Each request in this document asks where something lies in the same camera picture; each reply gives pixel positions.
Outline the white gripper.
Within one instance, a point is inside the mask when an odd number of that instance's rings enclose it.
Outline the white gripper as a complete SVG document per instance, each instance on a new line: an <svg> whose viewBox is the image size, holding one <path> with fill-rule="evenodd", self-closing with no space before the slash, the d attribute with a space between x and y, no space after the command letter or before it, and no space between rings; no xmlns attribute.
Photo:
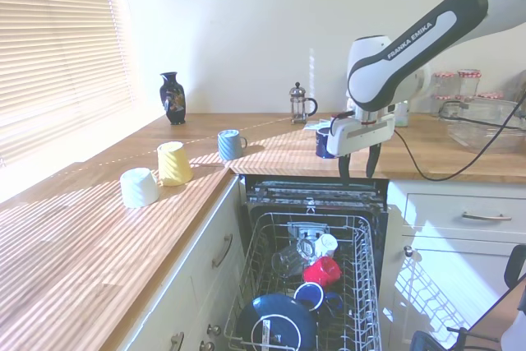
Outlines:
<svg viewBox="0 0 526 351"><path fill-rule="evenodd" d="M338 158L339 177L350 182L349 166L351 155L369 147L366 175L372 178L381 154L381 143L388 141L395 131L395 116L389 114L372 125L362 125L355 118L336 120L329 131L326 149Z"/></svg>

